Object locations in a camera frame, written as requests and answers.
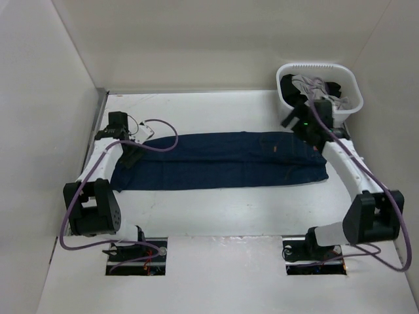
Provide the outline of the dark blue denim trousers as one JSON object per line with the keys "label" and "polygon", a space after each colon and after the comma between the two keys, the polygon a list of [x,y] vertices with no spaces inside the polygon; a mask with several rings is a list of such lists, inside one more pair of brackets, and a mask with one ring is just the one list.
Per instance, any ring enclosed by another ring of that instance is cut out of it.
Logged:
{"label": "dark blue denim trousers", "polygon": [[326,161],[293,133],[196,133],[148,141],[136,162],[119,162],[113,190],[161,191],[292,186],[329,178]]}

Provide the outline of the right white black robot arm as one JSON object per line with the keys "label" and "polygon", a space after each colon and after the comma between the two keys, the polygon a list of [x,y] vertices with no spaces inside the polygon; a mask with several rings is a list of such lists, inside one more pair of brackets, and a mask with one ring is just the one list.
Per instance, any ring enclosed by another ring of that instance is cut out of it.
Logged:
{"label": "right white black robot arm", "polygon": [[333,224],[308,229],[296,249],[319,260],[337,245],[357,245],[394,240],[399,236],[399,215],[404,197],[373,178],[344,128],[334,126],[332,105],[322,99],[306,105],[298,102],[282,126],[318,152],[334,167],[351,199],[344,218]]}

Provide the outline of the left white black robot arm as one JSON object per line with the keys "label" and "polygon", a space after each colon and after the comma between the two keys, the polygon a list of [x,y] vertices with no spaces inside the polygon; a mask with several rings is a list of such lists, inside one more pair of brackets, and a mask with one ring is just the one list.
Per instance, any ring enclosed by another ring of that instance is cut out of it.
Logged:
{"label": "left white black robot arm", "polygon": [[[119,242],[131,260],[141,260],[147,253],[143,232],[139,226],[122,219],[111,178],[119,161],[131,157],[138,148],[132,140],[128,114],[111,112],[108,125],[94,136],[93,151],[81,175],[64,186],[66,214],[60,228],[60,246],[78,251],[96,245]],[[90,245],[71,247],[65,243],[66,229],[74,236],[100,237]]]}

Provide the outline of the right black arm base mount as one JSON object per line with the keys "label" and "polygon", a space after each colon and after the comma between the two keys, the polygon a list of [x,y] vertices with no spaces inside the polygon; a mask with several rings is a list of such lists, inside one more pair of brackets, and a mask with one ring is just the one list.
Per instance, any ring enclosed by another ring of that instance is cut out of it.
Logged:
{"label": "right black arm base mount", "polygon": [[282,258],[288,275],[346,275],[339,245],[310,251],[303,237],[285,237],[282,245]]}

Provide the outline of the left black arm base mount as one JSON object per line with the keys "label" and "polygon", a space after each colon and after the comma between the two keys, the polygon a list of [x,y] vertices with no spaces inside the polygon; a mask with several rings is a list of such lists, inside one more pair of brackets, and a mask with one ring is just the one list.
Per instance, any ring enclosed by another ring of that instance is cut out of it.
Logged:
{"label": "left black arm base mount", "polygon": [[168,238],[149,238],[146,242],[158,247],[161,252],[143,245],[112,243],[103,250],[107,255],[105,274],[107,276],[164,276]]}

